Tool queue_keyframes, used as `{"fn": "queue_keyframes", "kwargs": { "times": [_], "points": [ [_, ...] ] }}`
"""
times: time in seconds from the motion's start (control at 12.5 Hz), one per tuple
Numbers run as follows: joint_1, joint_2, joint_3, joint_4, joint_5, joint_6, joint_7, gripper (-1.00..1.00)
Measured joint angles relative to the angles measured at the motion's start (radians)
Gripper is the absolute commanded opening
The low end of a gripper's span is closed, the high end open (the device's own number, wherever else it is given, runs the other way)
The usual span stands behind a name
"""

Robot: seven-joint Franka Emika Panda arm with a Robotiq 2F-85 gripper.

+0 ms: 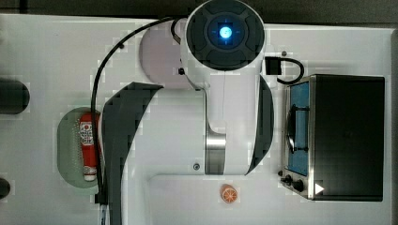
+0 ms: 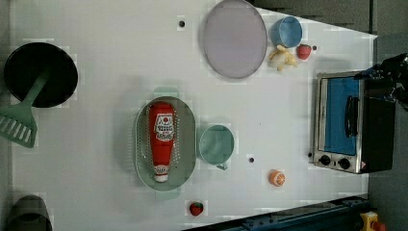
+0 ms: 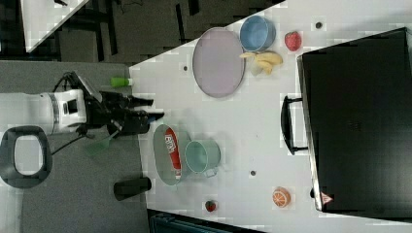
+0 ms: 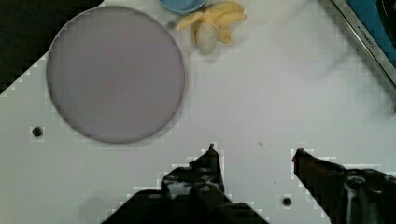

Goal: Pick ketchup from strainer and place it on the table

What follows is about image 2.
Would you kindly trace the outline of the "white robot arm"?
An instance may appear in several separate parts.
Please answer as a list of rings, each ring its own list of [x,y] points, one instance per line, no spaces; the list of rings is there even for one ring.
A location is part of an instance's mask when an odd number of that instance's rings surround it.
[[[358,72],[355,80],[363,80],[365,96],[399,103],[408,111],[408,56],[406,53],[384,60]]]

